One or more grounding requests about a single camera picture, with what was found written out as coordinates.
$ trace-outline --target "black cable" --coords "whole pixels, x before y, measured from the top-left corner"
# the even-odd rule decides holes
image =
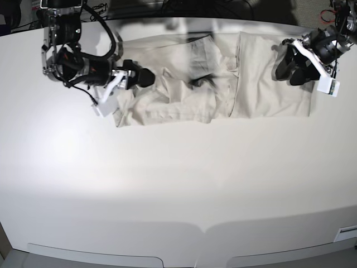
[[[217,4],[217,6],[219,6],[219,7],[223,8],[223,9],[229,11],[230,13],[232,13],[235,17],[237,17],[237,19],[239,19],[239,20],[242,19],[237,13],[235,13],[233,10],[230,10],[228,7],[225,7],[220,3],[216,3],[216,4]]]
[[[163,0],[162,6],[161,6],[161,13],[163,12],[163,7],[165,6],[166,0]]]
[[[332,71],[332,77],[333,78],[336,78],[337,76],[337,63],[338,63],[338,55],[337,55],[337,42],[339,41],[340,37],[341,37],[341,33],[342,33],[342,29],[343,27],[345,26],[345,23],[346,23],[346,20],[347,20],[347,17],[345,17],[342,25],[341,25],[341,28],[340,28],[340,31],[339,31],[339,34],[337,35],[337,38],[336,38],[336,44],[335,44],[335,66],[334,66],[334,69]]]
[[[92,101],[95,105],[98,105],[97,100],[96,100],[88,91],[84,90],[83,88],[78,88],[78,87],[76,87],[75,85],[73,85],[72,87],[75,88],[75,89],[78,89],[78,90],[80,90],[80,91],[83,91],[85,94],[87,94],[87,95],[90,97],[91,101]]]
[[[232,3],[233,1],[234,0],[219,0],[219,2],[223,2],[225,4]],[[249,10],[250,10],[250,19],[255,20],[255,13],[254,13],[254,8],[252,7],[252,5],[247,0],[237,0],[236,2],[239,2],[239,1],[243,1],[244,3],[246,3],[248,5]]]
[[[108,9],[108,4],[107,3],[102,3],[102,4],[99,4],[97,6],[94,6],[92,7],[92,9],[98,14],[98,15],[102,15],[104,13],[106,13],[107,9]],[[96,21],[96,19],[94,18],[93,15],[90,16],[90,21]]]
[[[12,28],[11,30],[19,29],[19,28],[22,28],[22,27],[25,27],[25,26],[31,25],[31,24],[33,24],[33,23],[35,23],[35,22],[38,22],[38,21],[39,21],[39,20],[37,20],[37,21],[33,21],[33,22],[28,23],[28,24],[18,26],[18,27],[16,27],[16,28]]]
[[[254,9],[253,9],[252,5],[247,0],[242,0],[242,1],[245,2],[249,6],[250,15],[252,17],[252,20],[254,21],[255,20],[255,14],[254,14]]]
[[[93,15],[94,18],[99,21],[99,23],[103,26],[107,34],[109,35],[110,41],[112,43],[110,50],[104,55],[104,56],[94,56],[90,55],[84,52],[81,52],[80,55],[84,58],[90,59],[90,60],[108,60],[114,53],[117,48],[117,43],[115,41],[114,35],[108,25],[105,23],[105,21],[102,19],[100,15],[98,15],[92,8],[90,8],[87,4],[83,4],[83,9],[86,10],[88,13]]]

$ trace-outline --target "gray floor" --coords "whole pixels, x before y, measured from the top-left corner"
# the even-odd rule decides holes
[[[22,0],[21,25],[32,22],[31,3],[34,0]],[[325,28],[319,20],[319,14],[323,9],[329,8],[329,0],[248,0],[254,10],[258,21],[268,21],[299,25],[310,28]],[[125,10],[128,6],[142,6],[143,4],[157,3],[156,8],[161,6],[162,0],[89,0],[89,5],[104,2],[113,9]],[[237,13],[248,13],[248,7],[242,0],[233,0],[232,6]]]

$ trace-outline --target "beige fabric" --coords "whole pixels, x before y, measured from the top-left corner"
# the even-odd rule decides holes
[[[239,82],[231,117],[308,116],[313,83],[274,81],[285,47],[279,36],[240,34]]]
[[[308,116],[306,90],[272,80],[284,37],[247,33],[156,36],[123,43],[133,59],[156,75],[149,88],[120,92],[118,127],[214,118]]]

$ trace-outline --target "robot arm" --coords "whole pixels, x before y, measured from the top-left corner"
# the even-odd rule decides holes
[[[337,59],[357,43],[357,0],[331,0],[331,6],[335,26],[283,41],[287,53],[276,70],[277,80],[290,80],[291,85],[319,80],[318,91],[337,96]]]
[[[84,0],[41,0],[41,8],[47,11],[49,17],[42,46],[43,73],[51,80],[61,81],[64,86],[74,87],[88,95],[90,94],[86,90],[76,85],[83,83],[87,86],[105,87],[104,93],[96,91],[96,97],[90,95],[98,115],[105,117],[116,110],[115,97],[118,90],[126,90],[134,85],[148,87],[155,82],[155,75],[151,71],[140,68],[132,60],[125,60],[123,66],[117,67],[114,54],[117,44],[113,33]],[[82,9],[93,15],[110,37],[110,50],[103,56],[81,51],[79,40]]]

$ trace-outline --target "table surface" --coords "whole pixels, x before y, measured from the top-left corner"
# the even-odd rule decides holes
[[[186,32],[308,31],[271,23],[110,22],[122,39]],[[117,129],[82,92],[42,75],[43,30],[0,38],[0,221],[13,246],[155,256],[167,267],[330,243],[357,224],[357,50],[339,96],[313,94],[309,118],[221,119]],[[96,22],[81,39],[104,53]]]

